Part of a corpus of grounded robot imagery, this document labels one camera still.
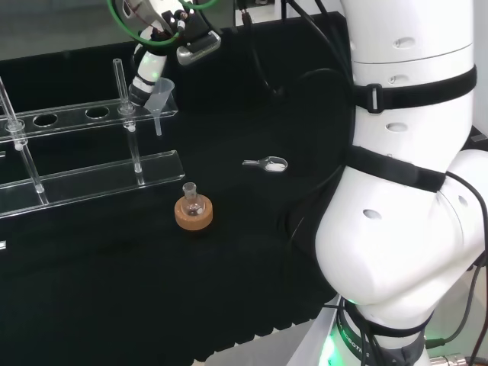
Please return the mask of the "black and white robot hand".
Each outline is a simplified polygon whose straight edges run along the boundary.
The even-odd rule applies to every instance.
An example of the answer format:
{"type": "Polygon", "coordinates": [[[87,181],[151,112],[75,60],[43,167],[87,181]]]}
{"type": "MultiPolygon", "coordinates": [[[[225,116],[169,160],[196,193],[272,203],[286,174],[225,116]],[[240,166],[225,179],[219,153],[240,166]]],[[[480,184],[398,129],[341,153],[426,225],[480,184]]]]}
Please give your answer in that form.
{"type": "Polygon", "coordinates": [[[129,99],[135,105],[143,106],[149,100],[167,60],[168,45],[156,47],[147,43],[171,40],[178,33],[177,10],[163,7],[161,1],[122,2],[120,17],[136,18],[145,25],[136,32],[144,42],[138,43],[133,51],[135,75],[129,87],[129,99]]]}

